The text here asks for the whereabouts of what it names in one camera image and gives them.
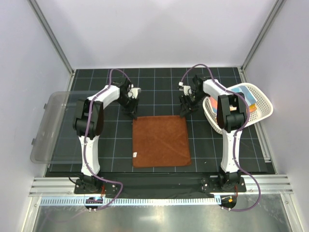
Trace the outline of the dark brown towel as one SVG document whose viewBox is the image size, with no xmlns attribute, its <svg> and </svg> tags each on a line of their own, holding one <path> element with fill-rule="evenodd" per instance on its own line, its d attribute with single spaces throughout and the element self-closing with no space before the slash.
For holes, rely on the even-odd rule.
<svg viewBox="0 0 309 232">
<path fill-rule="evenodd" d="M 183 167 L 191 163 L 184 117 L 141 116 L 133 121 L 133 167 Z"/>
</svg>

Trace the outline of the light blue orange towel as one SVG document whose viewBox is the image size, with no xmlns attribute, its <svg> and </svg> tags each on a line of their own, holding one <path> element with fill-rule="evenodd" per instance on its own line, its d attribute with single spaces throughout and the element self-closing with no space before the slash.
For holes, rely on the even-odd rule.
<svg viewBox="0 0 309 232">
<path fill-rule="evenodd" d="M 233 88 L 231 88 L 231 91 L 243 93 L 244 98 L 245 98 L 248 106 L 250 106 L 252 104 L 256 104 L 256 102 L 257 102 L 255 96 L 251 93 L 251 91 L 246 86 L 233 87 Z M 215 100 L 213 97 L 209 97 L 207 99 L 207 104 L 210 107 L 211 113 L 214 116 L 216 116 L 216 114 L 217 114 L 217 100 Z"/>
</svg>

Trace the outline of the orange polka dot towel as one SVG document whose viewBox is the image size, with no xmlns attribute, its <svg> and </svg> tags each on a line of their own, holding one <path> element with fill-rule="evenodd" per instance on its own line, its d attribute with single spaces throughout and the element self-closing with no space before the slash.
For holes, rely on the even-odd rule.
<svg viewBox="0 0 309 232">
<path fill-rule="evenodd" d="M 249 110 L 250 110 L 251 113 L 254 112 L 254 111 L 256 111 L 256 110 L 257 110 L 256 104 L 250 105 L 250 106 L 249 106 Z"/>
</svg>

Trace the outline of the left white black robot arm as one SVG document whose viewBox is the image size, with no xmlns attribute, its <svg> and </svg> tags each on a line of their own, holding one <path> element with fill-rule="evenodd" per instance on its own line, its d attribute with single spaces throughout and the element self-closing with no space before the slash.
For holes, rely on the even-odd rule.
<svg viewBox="0 0 309 232">
<path fill-rule="evenodd" d="M 124 107 L 125 113 L 136 119 L 141 88 L 135 87 L 130 80 L 110 81 L 98 93 L 79 99 L 73 118 L 73 129 L 78 136 L 82 149 L 82 168 L 75 182 L 75 193 L 98 193 L 103 181 L 97 178 L 100 172 L 98 141 L 104 126 L 104 110 L 112 102 Z"/>
</svg>

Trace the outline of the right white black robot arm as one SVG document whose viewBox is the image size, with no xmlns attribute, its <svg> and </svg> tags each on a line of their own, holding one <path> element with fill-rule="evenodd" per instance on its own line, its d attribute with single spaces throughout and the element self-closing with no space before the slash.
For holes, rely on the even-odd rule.
<svg viewBox="0 0 309 232">
<path fill-rule="evenodd" d="M 226 89 L 216 79 L 195 75 L 195 88 L 178 83 L 181 103 L 180 117 L 186 117 L 199 109 L 198 103 L 205 97 L 217 100 L 216 122 L 223 135 L 223 155 L 217 185 L 222 191 L 232 191 L 240 183 L 239 144 L 244 126 L 248 122 L 247 106 L 242 93 Z"/>
</svg>

